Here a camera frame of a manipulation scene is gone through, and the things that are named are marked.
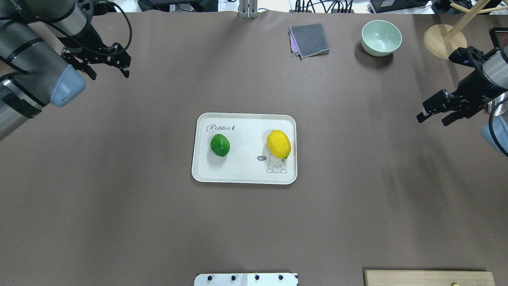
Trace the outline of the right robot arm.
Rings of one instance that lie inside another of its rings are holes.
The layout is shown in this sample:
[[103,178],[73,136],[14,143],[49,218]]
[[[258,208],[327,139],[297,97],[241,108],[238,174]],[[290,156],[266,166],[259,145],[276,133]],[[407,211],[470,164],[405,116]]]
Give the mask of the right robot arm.
[[419,123],[430,116],[450,112],[441,121],[444,126],[458,119],[470,119],[502,94],[507,94],[507,48],[495,48],[484,54],[475,47],[459,47],[448,59],[474,70],[458,83],[453,92],[441,89],[422,103]]

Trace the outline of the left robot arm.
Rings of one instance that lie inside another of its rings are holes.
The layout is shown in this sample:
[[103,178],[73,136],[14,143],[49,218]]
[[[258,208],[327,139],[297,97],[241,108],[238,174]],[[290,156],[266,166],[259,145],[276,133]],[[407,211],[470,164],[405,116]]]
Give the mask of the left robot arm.
[[1,139],[52,104],[63,107],[96,79],[92,64],[116,67],[129,77],[126,46],[104,44],[91,23],[96,15],[125,11],[109,0],[2,0]]

